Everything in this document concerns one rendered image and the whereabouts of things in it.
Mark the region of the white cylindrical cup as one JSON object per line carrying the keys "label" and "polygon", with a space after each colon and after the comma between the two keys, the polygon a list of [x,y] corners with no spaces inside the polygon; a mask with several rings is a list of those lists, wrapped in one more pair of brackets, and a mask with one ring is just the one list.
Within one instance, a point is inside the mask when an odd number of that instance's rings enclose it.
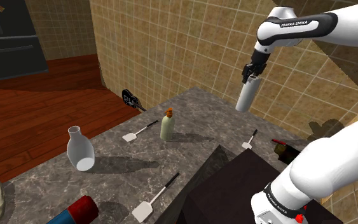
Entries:
{"label": "white cylindrical cup", "polygon": [[260,83],[261,79],[259,77],[254,75],[250,75],[248,77],[247,81],[243,84],[240,96],[235,106],[237,111],[245,112],[249,110]]}

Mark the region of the dark bottle with red cap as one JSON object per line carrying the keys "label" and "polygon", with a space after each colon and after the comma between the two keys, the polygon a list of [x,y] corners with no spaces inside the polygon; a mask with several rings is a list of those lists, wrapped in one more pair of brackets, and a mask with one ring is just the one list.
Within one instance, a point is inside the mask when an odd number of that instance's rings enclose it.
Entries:
{"label": "dark bottle with red cap", "polygon": [[287,165],[289,165],[300,154],[300,151],[285,142],[276,139],[272,139],[272,141],[276,143],[274,152],[279,156],[278,160]]}

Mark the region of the green bottle with orange pump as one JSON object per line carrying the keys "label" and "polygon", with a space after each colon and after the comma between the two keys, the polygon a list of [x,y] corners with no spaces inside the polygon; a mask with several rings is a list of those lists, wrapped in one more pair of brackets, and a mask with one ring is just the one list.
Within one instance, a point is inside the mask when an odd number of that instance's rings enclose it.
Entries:
{"label": "green bottle with orange pump", "polygon": [[175,120],[173,117],[173,109],[169,108],[165,112],[165,116],[162,119],[160,138],[164,141],[172,139],[174,131]]}

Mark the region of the dark robot stand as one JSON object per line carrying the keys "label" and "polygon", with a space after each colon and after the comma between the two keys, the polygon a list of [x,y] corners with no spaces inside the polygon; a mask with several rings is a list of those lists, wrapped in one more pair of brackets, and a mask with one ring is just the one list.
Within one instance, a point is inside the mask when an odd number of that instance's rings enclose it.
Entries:
{"label": "dark robot stand", "polygon": [[255,224],[251,197],[279,174],[252,150],[219,145],[151,224]]}

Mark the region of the black guitar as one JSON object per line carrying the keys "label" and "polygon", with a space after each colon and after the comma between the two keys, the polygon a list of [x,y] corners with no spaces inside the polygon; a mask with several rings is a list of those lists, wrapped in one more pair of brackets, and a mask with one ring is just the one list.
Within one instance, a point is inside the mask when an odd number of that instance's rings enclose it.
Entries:
{"label": "black guitar", "polygon": [[138,98],[134,96],[128,89],[122,90],[122,99],[126,105],[131,106],[134,109],[146,111],[146,109],[141,106]]}

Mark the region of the white vase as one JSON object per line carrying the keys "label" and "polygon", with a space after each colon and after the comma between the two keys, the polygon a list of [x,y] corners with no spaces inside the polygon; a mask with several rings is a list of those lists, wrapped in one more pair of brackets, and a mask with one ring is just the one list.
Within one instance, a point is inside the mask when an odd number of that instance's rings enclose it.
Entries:
{"label": "white vase", "polygon": [[95,163],[94,148],[79,126],[68,128],[70,140],[67,144],[67,156],[72,165],[79,171],[91,169]]}

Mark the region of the red and blue cylinder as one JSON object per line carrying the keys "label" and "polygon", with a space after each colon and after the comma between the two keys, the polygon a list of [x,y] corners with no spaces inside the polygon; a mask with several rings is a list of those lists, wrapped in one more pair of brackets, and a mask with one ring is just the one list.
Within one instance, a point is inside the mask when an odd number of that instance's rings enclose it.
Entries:
{"label": "red and blue cylinder", "polygon": [[91,224],[99,209],[90,196],[84,195],[46,224]]}

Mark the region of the black refrigerator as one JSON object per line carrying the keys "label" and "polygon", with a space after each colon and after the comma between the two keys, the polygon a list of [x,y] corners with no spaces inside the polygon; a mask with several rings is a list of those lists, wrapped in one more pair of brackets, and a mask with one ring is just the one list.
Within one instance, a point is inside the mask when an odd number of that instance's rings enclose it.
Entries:
{"label": "black refrigerator", "polygon": [[25,0],[0,0],[0,80],[47,71]]}

